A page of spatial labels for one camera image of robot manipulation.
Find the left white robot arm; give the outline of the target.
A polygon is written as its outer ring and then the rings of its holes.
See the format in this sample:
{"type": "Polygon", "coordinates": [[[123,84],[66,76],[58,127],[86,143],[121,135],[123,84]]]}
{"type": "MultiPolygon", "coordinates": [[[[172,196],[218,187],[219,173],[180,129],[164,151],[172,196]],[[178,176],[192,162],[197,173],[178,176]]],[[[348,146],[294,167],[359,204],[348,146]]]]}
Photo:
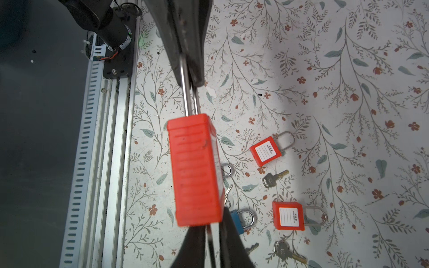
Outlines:
{"type": "MultiPolygon", "coordinates": [[[[95,32],[113,49],[126,46],[128,31],[111,8],[111,1],[62,1],[76,23],[95,32]]],[[[146,1],[163,42],[172,71],[181,82],[179,58],[184,55],[191,82],[195,87],[205,83],[204,42],[212,1],[146,1]]]]}

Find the black padlock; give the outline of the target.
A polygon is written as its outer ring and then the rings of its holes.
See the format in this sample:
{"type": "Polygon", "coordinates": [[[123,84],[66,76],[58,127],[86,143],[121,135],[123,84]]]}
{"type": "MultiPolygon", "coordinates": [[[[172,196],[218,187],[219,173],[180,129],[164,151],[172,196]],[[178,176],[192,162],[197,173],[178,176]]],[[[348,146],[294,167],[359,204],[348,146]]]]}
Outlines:
{"type": "Polygon", "coordinates": [[[235,171],[235,169],[234,169],[233,165],[230,165],[228,163],[221,164],[221,173],[222,173],[223,179],[232,177],[234,171],[235,171]]]}

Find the blue padlock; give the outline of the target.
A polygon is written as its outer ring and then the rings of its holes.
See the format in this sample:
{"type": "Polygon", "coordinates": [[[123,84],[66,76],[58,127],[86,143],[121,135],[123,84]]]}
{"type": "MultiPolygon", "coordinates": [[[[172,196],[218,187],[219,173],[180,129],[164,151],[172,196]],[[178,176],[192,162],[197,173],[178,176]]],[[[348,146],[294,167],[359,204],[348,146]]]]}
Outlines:
{"type": "Polygon", "coordinates": [[[255,213],[250,209],[236,209],[230,214],[239,235],[248,232],[257,221],[255,213]]]}

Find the red padlock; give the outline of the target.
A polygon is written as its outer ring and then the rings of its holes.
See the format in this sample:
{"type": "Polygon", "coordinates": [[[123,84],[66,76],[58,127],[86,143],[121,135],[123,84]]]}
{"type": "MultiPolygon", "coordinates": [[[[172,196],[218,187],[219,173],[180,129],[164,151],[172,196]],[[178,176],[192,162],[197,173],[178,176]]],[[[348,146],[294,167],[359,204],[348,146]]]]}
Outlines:
{"type": "Polygon", "coordinates": [[[262,168],[264,165],[284,155],[285,151],[293,147],[295,142],[295,135],[290,131],[284,131],[275,137],[267,137],[261,140],[252,145],[249,150],[257,166],[262,168]],[[289,135],[292,138],[292,142],[286,147],[281,147],[278,145],[277,140],[284,135],[289,135]]]}
{"type": "Polygon", "coordinates": [[[273,224],[277,230],[304,231],[306,227],[321,227],[328,220],[327,213],[320,207],[305,206],[298,202],[273,201],[273,224]],[[321,222],[311,220],[306,216],[305,210],[320,211],[323,215],[321,222]]]}
{"type": "Polygon", "coordinates": [[[200,111],[184,55],[179,58],[179,72],[185,115],[167,124],[175,217],[180,227],[206,226],[222,221],[225,201],[216,130],[200,111]]]}

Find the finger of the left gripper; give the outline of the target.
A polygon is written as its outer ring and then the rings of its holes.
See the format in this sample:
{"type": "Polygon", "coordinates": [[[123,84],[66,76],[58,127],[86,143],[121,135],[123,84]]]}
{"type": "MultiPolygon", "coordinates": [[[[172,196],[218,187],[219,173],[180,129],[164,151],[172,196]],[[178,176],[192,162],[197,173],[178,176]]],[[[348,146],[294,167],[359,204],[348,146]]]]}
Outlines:
{"type": "Polygon", "coordinates": [[[212,0],[175,1],[181,53],[186,57],[194,86],[201,87],[204,78],[204,42],[212,10],[212,0]]]}
{"type": "Polygon", "coordinates": [[[156,23],[176,81],[181,86],[180,59],[187,57],[183,46],[184,36],[181,15],[188,2],[162,0],[145,0],[144,2],[156,23]]]}

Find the small brass key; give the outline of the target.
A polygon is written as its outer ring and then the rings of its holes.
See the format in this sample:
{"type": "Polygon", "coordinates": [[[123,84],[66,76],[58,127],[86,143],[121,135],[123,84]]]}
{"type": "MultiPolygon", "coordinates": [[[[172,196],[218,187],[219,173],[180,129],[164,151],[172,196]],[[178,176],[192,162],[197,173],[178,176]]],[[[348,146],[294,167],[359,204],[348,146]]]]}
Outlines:
{"type": "Polygon", "coordinates": [[[284,176],[286,176],[288,174],[289,174],[289,170],[285,170],[285,171],[278,173],[278,174],[275,174],[275,175],[273,175],[272,173],[268,173],[268,174],[266,174],[265,177],[262,178],[263,185],[266,188],[275,187],[277,185],[277,181],[279,179],[282,179],[284,176]]]}

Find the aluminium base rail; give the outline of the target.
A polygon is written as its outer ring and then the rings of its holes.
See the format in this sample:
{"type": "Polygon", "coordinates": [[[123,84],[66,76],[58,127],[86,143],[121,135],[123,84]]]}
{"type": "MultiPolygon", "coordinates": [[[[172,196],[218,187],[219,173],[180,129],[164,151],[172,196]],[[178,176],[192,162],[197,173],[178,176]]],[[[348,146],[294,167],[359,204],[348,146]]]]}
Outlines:
{"type": "Polygon", "coordinates": [[[88,63],[62,268],[123,263],[135,78],[107,79],[105,65],[88,63]]]}

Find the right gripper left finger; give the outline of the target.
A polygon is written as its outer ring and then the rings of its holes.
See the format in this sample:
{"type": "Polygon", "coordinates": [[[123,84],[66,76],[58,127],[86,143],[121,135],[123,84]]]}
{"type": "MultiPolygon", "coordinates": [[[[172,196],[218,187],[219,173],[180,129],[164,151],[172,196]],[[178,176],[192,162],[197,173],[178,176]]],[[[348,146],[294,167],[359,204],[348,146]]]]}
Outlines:
{"type": "Polygon", "coordinates": [[[205,226],[190,227],[171,268],[204,268],[205,226]]]}

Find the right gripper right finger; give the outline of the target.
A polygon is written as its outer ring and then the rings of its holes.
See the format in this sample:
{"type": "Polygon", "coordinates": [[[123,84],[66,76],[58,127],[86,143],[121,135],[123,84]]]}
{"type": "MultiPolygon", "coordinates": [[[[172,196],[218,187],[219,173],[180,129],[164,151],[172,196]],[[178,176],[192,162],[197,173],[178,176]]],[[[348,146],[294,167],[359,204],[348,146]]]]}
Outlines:
{"type": "Polygon", "coordinates": [[[219,223],[219,235],[221,268],[254,268],[245,251],[231,213],[226,207],[223,210],[223,219],[219,223]]]}

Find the blue padlock key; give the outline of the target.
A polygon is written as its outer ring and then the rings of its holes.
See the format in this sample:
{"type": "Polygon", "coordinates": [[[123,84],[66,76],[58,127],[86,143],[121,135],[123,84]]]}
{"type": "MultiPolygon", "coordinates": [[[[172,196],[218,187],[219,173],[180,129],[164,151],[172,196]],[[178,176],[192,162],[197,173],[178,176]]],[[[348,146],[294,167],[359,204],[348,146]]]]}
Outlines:
{"type": "Polygon", "coordinates": [[[250,247],[246,247],[245,251],[248,255],[250,255],[251,252],[253,252],[255,249],[257,249],[259,247],[259,243],[255,243],[253,245],[251,245],[250,247]]]}

